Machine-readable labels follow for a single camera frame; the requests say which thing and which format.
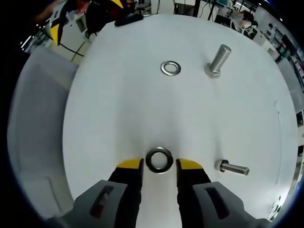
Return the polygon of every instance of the black object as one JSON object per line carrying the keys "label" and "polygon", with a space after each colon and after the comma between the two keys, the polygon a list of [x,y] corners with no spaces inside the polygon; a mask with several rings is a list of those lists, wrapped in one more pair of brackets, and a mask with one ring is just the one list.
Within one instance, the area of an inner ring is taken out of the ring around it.
{"label": "black object", "polygon": [[211,6],[211,9],[210,9],[210,14],[209,14],[209,16],[208,16],[208,20],[210,20],[210,18],[211,18],[211,16],[212,16],[212,12],[213,12],[213,10],[214,10],[214,6],[215,6],[216,3],[217,3],[216,0],[214,0],[214,1],[212,2],[212,6]]}
{"label": "black object", "polygon": [[117,20],[115,22],[115,26],[123,26],[123,25],[127,25],[127,24],[131,24],[133,22],[136,22],[136,21],[139,21],[139,20],[142,20],[143,19],[143,15],[141,14],[133,14],[133,15],[130,15],[124,19],[121,19],[121,20]]}
{"label": "black object", "polygon": [[[151,158],[154,154],[156,153],[162,153],[164,154],[166,157],[167,157],[167,164],[165,165],[165,167],[163,169],[157,169],[155,168],[153,165],[152,165],[152,162],[151,162]],[[170,151],[164,149],[164,148],[156,148],[156,149],[152,149],[150,150],[148,153],[147,153],[147,156],[146,156],[146,165],[148,166],[148,168],[152,171],[152,172],[155,172],[155,173],[163,173],[163,172],[166,172],[168,171],[171,166],[173,164],[173,157],[170,153]]]}

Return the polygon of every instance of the desk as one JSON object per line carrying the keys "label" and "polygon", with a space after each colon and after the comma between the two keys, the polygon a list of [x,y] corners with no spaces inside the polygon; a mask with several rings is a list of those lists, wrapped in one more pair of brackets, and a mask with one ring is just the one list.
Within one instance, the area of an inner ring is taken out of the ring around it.
{"label": "desk", "polygon": [[[232,53],[220,78],[211,79],[204,66],[221,44]],[[168,60],[180,64],[178,75],[161,72]],[[272,58],[245,36],[198,18],[163,14],[107,24],[79,66],[66,106],[63,152],[73,198],[107,180],[118,163],[159,146],[174,159],[200,163],[248,213],[265,218],[279,196],[286,198],[297,156],[292,99]],[[250,174],[219,173],[218,159]],[[144,167],[137,227],[181,227],[176,195],[175,166],[165,174]]]}

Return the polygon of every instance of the person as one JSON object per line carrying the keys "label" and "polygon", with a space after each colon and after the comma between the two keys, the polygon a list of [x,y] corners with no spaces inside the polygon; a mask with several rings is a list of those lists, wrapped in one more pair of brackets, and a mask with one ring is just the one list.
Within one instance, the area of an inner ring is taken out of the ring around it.
{"label": "person", "polygon": [[257,30],[257,27],[258,27],[258,23],[254,20],[251,26],[246,29],[247,36],[249,38],[253,39],[254,35],[257,33],[257,31],[254,31],[254,29]]}
{"label": "person", "polygon": [[232,12],[230,14],[230,19],[235,25],[235,29],[241,33],[243,33],[245,29],[249,28],[254,21],[253,15],[246,10],[241,12]]}
{"label": "person", "polygon": [[275,34],[276,34],[276,31],[275,31],[275,28],[274,28],[273,24],[269,23],[268,24],[268,29],[267,29],[266,33],[264,34],[265,37],[268,40],[272,40],[273,37],[275,36]]}

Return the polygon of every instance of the metal washer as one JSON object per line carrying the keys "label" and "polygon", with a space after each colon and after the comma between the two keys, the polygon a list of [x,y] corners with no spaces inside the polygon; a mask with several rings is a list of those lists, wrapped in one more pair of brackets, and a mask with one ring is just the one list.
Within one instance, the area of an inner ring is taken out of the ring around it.
{"label": "metal washer", "polygon": [[[176,67],[176,70],[175,71],[168,71],[166,70],[166,66],[167,65],[173,65]],[[177,74],[179,74],[181,72],[181,66],[177,63],[177,62],[174,62],[174,61],[166,61],[166,62],[163,62],[161,64],[161,71],[165,74],[165,75],[168,75],[168,76],[175,76]]]}
{"label": "metal washer", "polygon": [[[167,164],[162,169],[157,169],[152,165],[151,159],[152,159],[152,156],[156,153],[163,153],[167,157]],[[150,150],[147,153],[145,160],[146,160],[146,165],[148,166],[148,168],[152,172],[159,173],[159,174],[168,171],[171,168],[171,166],[173,165],[173,157],[172,157],[170,151],[168,151],[167,149],[162,148],[162,147],[158,147],[158,148]]]}

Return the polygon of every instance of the metal bolt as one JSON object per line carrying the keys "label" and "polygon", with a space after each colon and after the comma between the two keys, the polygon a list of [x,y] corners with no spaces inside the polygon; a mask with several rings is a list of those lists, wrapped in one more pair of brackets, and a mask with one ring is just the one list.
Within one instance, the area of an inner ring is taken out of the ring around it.
{"label": "metal bolt", "polygon": [[205,73],[210,77],[219,77],[220,76],[220,68],[223,66],[228,56],[231,53],[231,48],[227,45],[222,44],[217,54],[214,57],[212,63],[207,64],[205,66]]}
{"label": "metal bolt", "polygon": [[247,167],[231,165],[231,164],[229,164],[229,162],[227,160],[219,161],[216,167],[217,167],[217,170],[220,172],[229,171],[229,172],[241,174],[244,176],[247,176],[250,171],[249,168],[247,168]]}

